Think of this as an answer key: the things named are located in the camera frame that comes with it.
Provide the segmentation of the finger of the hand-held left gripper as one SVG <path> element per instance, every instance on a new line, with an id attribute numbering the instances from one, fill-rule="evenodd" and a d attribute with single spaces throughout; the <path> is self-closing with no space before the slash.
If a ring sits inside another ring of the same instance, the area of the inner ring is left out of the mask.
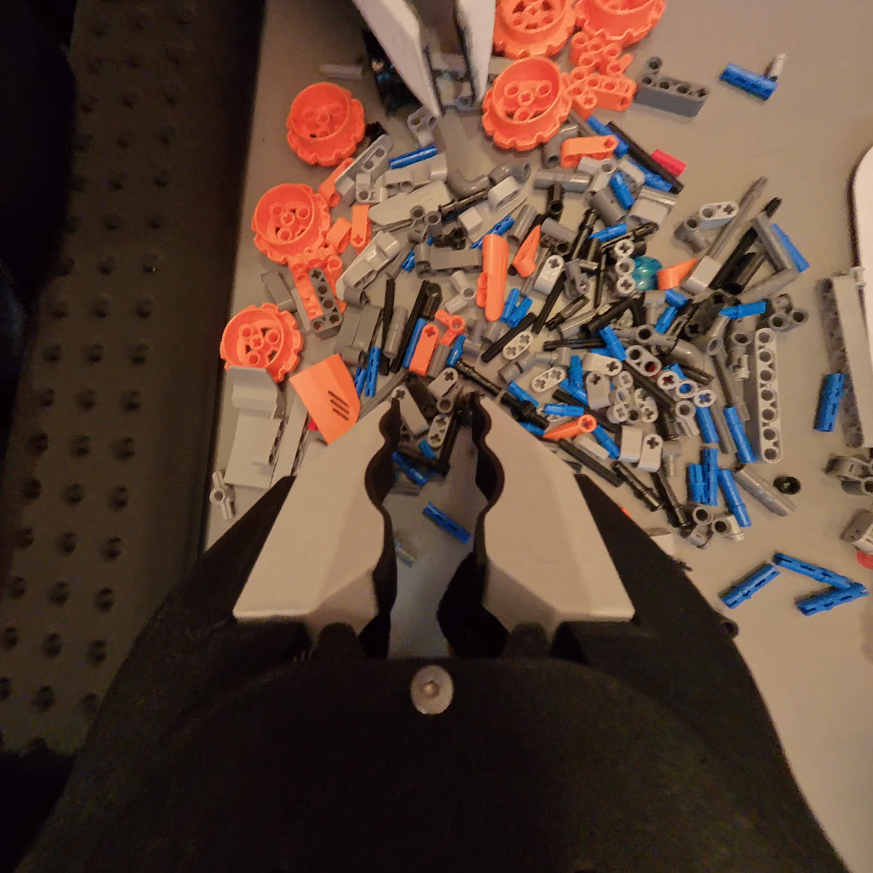
<path id="1" fill-rule="evenodd" d="M 496 5 L 496 1 L 457 1 L 457 29 L 474 100 L 482 100 L 487 91 Z"/>
<path id="2" fill-rule="evenodd" d="M 421 18 L 406 1 L 354 1 L 409 91 L 431 115 L 442 116 Z"/>

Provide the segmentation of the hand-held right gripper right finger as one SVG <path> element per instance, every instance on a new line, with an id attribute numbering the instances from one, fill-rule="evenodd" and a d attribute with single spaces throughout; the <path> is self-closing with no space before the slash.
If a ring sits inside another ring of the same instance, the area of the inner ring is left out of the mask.
<path id="1" fill-rule="evenodd" d="M 626 622 L 635 609 L 578 476 L 482 395 L 471 400 L 475 485 L 486 499 L 472 552 L 437 611 L 453 655 L 494 657 L 520 626 L 547 641 L 568 622 Z"/>

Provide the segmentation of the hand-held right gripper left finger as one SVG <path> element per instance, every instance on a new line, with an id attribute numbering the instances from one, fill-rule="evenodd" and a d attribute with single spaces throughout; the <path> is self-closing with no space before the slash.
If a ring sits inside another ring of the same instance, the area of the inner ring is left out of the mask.
<path id="1" fill-rule="evenodd" d="M 238 622 L 301 622 L 311 640 L 341 623 L 366 651 L 387 651 L 397 595 L 398 401 L 383 401 L 294 478 L 233 608 Z"/>

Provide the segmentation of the grey frame piece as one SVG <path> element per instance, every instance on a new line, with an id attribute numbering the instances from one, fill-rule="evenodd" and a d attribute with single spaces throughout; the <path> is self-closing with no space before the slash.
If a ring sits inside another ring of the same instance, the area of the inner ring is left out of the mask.
<path id="1" fill-rule="evenodd" d="M 444 53 L 429 47 L 425 53 L 440 111 L 453 108 L 461 113 L 470 113 L 476 110 L 478 99 L 474 76 L 464 55 Z"/>

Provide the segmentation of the pile of small building pieces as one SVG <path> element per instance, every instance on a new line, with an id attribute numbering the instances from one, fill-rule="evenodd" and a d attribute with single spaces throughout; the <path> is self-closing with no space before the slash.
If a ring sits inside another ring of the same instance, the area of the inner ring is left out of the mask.
<path id="1" fill-rule="evenodd" d="M 516 181 L 451 189 L 412 209 L 422 231 L 386 273 L 382 335 L 353 353 L 355 388 L 399 399 L 393 490 L 427 492 L 451 470 L 464 420 L 462 385 L 501 408 L 573 472 L 625 486 L 702 549 L 741 541 L 748 506 L 793 518 L 802 480 L 784 466 L 781 338 L 808 319 L 791 291 L 809 262 L 785 228 L 784 200 L 759 179 L 739 200 L 705 202 L 674 228 L 690 258 L 664 265 L 653 235 L 669 223 L 684 163 L 647 152 L 595 117 L 632 100 L 693 114 L 706 87 L 663 74 L 638 81 L 618 38 L 579 32 L 570 68 L 515 60 L 486 94 L 493 126 L 539 120 L 552 106 L 542 167 Z"/>

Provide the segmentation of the black wheel rims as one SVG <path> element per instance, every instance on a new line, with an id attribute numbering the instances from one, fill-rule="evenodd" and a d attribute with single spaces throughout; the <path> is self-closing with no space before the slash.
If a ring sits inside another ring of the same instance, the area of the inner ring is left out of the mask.
<path id="1" fill-rule="evenodd" d="M 361 35 L 367 61 L 373 73 L 376 90 L 385 113 L 394 115 L 404 106 L 414 104 L 416 102 L 415 96 L 409 91 L 401 74 L 387 57 L 385 49 L 382 48 L 373 31 L 364 28 Z"/>

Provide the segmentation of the long light grey beam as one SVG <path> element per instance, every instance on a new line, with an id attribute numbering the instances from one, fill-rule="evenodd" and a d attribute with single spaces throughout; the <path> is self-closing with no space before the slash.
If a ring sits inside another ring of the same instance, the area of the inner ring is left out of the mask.
<path id="1" fill-rule="evenodd" d="M 277 484 L 280 478 L 293 473 L 300 444 L 306 441 L 308 410 L 296 392 L 291 391 L 288 399 L 290 406 L 287 410 L 286 423 L 278 447 L 278 455 L 271 478 L 272 485 Z"/>

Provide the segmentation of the large grey panel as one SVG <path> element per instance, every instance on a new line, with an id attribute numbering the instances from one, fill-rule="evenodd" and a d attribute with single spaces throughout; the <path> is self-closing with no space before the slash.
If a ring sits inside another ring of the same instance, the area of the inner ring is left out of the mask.
<path id="1" fill-rule="evenodd" d="M 237 420 L 224 479 L 232 486 L 267 490 L 285 428 L 285 397 L 264 367 L 230 365 L 227 376 Z"/>

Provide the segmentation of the orange curved panel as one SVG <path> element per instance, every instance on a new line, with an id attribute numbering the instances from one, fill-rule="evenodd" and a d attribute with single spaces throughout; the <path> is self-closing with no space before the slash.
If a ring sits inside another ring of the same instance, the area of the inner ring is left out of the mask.
<path id="1" fill-rule="evenodd" d="M 330 355 L 291 376 L 290 385 L 328 445 L 341 438 L 358 421 L 361 401 L 341 355 Z"/>

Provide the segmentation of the group of orange gear wheels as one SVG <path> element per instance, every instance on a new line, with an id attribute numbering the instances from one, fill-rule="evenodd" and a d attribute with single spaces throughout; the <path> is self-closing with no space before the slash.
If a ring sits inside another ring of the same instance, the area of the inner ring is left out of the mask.
<path id="1" fill-rule="evenodd" d="M 353 2 L 292 2 L 310 9 L 326 34 L 365 23 Z M 487 91 L 475 111 L 482 113 L 486 138 L 502 152 L 526 153 L 555 145 L 571 115 L 585 123 L 598 108 L 622 112 L 638 87 L 626 74 L 626 49 L 660 21 L 664 2 L 497 2 Z M 283 181 L 257 200 L 251 220 L 254 245 L 261 255 L 285 269 L 285 298 L 259 321 L 235 317 L 222 337 L 225 366 L 266 368 L 282 382 L 300 365 L 307 329 L 335 340 L 346 366 L 360 367 L 374 381 L 382 361 L 386 372 L 401 369 L 416 324 L 401 322 L 398 351 L 388 351 L 388 337 L 343 340 L 354 311 L 367 302 L 374 280 L 390 265 L 399 266 L 416 246 L 438 237 L 443 224 L 459 224 L 462 244 L 484 254 L 466 270 L 485 270 L 474 286 L 474 299 L 487 319 L 498 319 L 497 298 L 507 256 L 492 226 L 527 198 L 531 174 L 527 164 L 503 161 L 490 173 L 469 179 L 431 134 L 437 118 L 416 99 L 409 114 L 409 135 L 418 149 L 394 152 L 395 140 L 379 129 L 368 132 L 364 104 L 344 85 L 340 73 L 302 89 L 290 103 L 286 140 L 291 152 L 309 168 L 330 171 L 319 185 Z"/>

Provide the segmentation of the long grey holed beam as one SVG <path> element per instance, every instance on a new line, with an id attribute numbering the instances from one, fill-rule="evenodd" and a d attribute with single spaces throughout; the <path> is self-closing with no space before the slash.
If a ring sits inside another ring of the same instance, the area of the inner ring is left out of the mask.
<path id="1" fill-rule="evenodd" d="M 829 363 L 845 374 L 842 417 L 846 442 L 872 446 L 871 278 L 861 266 L 817 287 Z"/>

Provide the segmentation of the white book stand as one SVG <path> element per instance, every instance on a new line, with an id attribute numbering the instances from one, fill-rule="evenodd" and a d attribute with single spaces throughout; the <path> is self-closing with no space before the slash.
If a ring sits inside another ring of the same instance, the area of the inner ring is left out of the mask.
<path id="1" fill-rule="evenodd" d="M 872 269 L 872 147 L 858 159 L 848 184 L 849 223 L 856 264 Z"/>

